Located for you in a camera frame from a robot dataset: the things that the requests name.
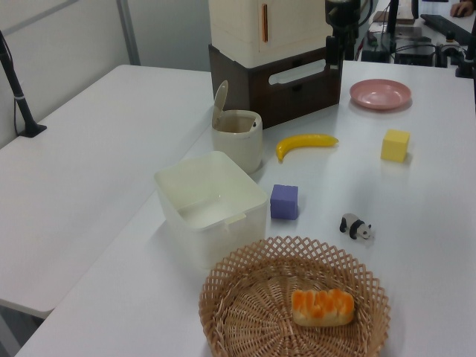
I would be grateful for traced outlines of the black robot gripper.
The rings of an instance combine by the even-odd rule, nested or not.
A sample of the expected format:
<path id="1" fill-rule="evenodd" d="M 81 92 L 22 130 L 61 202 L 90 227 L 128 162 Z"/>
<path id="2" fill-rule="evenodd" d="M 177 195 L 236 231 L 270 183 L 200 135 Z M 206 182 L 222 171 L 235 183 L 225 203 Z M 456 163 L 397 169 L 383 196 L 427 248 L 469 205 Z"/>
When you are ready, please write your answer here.
<path id="1" fill-rule="evenodd" d="M 341 36 L 350 34 L 356 35 L 358 22 L 360 20 L 360 5 L 361 2 L 358 0 L 325 1 L 325 19 L 327 24 L 331 26 L 333 35 L 326 37 L 326 64 L 330 69 L 332 69 L 334 65 L 336 69 L 341 69 L 343 57 Z"/>

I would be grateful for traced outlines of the person's hand on mouse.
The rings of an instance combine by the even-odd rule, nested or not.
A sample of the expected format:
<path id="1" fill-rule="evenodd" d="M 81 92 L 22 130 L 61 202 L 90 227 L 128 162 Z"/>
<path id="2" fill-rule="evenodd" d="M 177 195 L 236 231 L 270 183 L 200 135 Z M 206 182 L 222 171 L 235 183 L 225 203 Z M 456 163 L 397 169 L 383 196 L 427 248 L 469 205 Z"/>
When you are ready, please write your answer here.
<path id="1" fill-rule="evenodd" d="M 451 6 L 450 16 L 454 18 L 468 17 L 475 11 L 475 3 L 473 1 L 460 1 Z"/>

